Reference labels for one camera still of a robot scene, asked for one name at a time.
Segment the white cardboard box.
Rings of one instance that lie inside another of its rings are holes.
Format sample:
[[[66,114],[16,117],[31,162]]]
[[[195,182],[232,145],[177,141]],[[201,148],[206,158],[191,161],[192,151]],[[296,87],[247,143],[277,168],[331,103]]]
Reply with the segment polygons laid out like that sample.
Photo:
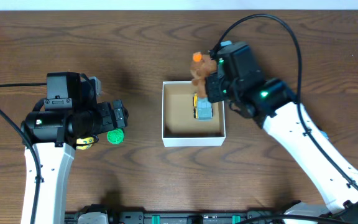
[[[209,121],[194,118],[190,81],[162,83],[162,141],[165,147],[222,146],[226,139],[224,102],[212,104]]]

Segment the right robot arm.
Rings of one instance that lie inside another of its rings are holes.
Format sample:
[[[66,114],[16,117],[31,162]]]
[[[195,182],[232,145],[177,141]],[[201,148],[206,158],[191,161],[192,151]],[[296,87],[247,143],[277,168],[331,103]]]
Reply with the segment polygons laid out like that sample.
[[[212,74],[206,80],[210,102],[229,100],[236,113],[252,118],[279,142],[321,194],[324,205],[298,202],[273,220],[281,223],[358,223],[358,170],[329,142],[295,94],[279,79],[259,72]]]

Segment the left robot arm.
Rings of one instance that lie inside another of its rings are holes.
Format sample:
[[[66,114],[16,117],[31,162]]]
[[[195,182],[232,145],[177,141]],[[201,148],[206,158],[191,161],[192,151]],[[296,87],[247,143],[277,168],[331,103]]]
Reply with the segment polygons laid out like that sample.
[[[129,113],[121,100],[73,105],[69,98],[41,99],[22,123],[26,182],[21,223],[63,223],[67,183],[76,150],[98,135],[118,131],[122,142]]]

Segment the brown plush teddy bear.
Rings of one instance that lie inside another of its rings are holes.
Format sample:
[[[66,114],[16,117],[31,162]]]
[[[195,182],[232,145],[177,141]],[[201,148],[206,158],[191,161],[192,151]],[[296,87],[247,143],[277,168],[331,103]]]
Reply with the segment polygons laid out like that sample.
[[[217,63],[208,54],[195,52],[192,57],[190,73],[193,76],[192,85],[197,87],[199,98],[207,98],[206,78],[217,71]]]

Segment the grey yellow toy car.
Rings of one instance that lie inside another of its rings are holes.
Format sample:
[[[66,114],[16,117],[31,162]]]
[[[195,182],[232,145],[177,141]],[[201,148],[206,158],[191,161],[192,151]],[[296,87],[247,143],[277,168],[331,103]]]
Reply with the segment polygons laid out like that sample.
[[[193,95],[193,117],[200,121],[209,121],[213,118],[213,107],[207,98],[200,98],[197,93]]]

